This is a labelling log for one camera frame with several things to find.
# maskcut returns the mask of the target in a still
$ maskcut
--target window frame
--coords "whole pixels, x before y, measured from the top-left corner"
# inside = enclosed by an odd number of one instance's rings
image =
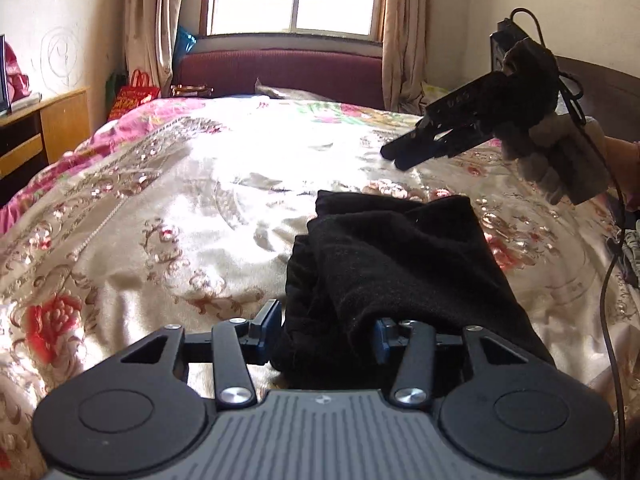
[[[213,16],[217,0],[201,0],[200,3],[200,35],[215,37],[213,34]],[[353,34],[334,30],[319,30],[315,28],[298,28],[298,6],[300,0],[293,0],[289,30],[282,32],[268,32],[268,34],[311,34],[317,36],[331,36],[333,38],[350,38],[352,40],[382,41],[384,11],[386,0],[373,0],[371,10],[371,24],[368,34]],[[238,32],[238,34],[254,34],[254,32]]]

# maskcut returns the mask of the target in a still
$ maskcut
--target red bag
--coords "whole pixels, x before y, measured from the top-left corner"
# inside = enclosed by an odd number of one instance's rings
[[[9,94],[9,104],[28,97],[29,77],[20,71],[18,59],[11,46],[4,42],[4,69],[6,70],[6,88]]]
[[[109,120],[119,119],[133,108],[138,108],[140,105],[159,97],[160,88],[149,85],[149,74],[135,69],[129,84],[123,86],[118,92],[116,102],[109,113]]]

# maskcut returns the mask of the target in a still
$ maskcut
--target silver screw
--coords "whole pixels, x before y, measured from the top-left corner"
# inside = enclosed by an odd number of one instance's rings
[[[220,400],[227,404],[242,404],[251,399],[251,392],[243,386],[230,386],[220,392]]]
[[[401,388],[394,393],[394,399],[402,404],[415,406],[427,400],[427,394],[420,388]]]

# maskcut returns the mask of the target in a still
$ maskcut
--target black cable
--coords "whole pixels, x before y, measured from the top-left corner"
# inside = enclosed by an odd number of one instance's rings
[[[533,21],[536,23],[536,28],[538,30],[538,39],[540,40],[540,45],[546,48],[545,40],[542,37],[542,28],[540,28],[540,22],[538,21],[538,19],[536,18],[536,15],[533,12],[531,12],[529,9],[525,9],[524,7],[518,7],[517,9],[513,9],[511,11],[511,15],[509,16],[509,19],[513,21],[514,16],[521,12],[523,12],[524,14],[528,14],[533,18]]]
[[[510,20],[513,21],[513,17],[519,13],[523,12],[528,14],[533,18],[533,21],[536,23],[536,28],[538,29],[538,37],[540,38],[540,44],[546,48],[545,40],[542,37],[542,29],[540,28],[540,22],[535,17],[533,12],[529,9],[517,8],[513,9],[510,15]],[[595,152],[598,160],[602,163],[604,168],[607,170],[609,174],[609,178],[611,179],[614,187],[616,188],[616,193],[618,194],[618,207],[619,211],[617,211],[616,225],[620,228],[620,240],[618,240],[616,253],[613,255],[611,263],[609,264],[609,268],[604,275],[604,281],[602,283],[602,288],[600,289],[600,325],[602,328],[602,336],[604,338],[604,345],[607,348],[607,355],[609,356],[609,363],[611,365],[611,375],[613,378],[613,389],[616,393],[616,411],[617,411],[617,420],[618,420],[618,447],[620,448],[619,455],[619,476],[618,480],[626,479],[626,424],[625,424],[625,399],[622,394],[622,382],[620,381],[620,369],[618,367],[618,361],[616,359],[616,353],[613,349],[613,343],[611,341],[611,334],[609,333],[609,326],[607,324],[607,309],[605,305],[605,299],[607,295],[607,286],[609,285],[609,279],[613,273],[613,269],[616,267],[616,263],[618,262],[618,257],[622,254],[622,246],[625,243],[625,199],[622,195],[622,190],[620,189],[620,184],[618,180],[611,171],[611,168],[607,164],[607,160],[602,155],[602,152],[598,149],[593,139],[587,134],[584,127],[587,122],[586,117],[584,115],[584,111],[580,106],[578,100],[584,95],[584,88],[582,84],[572,75],[567,74],[565,72],[559,72],[559,76],[562,76],[573,83],[575,83],[578,87],[578,92],[573,94],[568,89],[562,79],[559,79],[560,83],[560,95],[566,104],[567,110],[569,111],[569,115],[571,116],[572,121],[574,122],[576,128],[580,131],[580,134],[587,141],[587,144],[591,147],[591,149]]]

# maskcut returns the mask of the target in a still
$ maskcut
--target circular scribble on wall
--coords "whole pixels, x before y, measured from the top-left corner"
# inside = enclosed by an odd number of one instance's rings
[[[67,27],[52,28],[40,44],[40,71],[44,86],[52,92],[74,88],[84,67],[80,43]]]

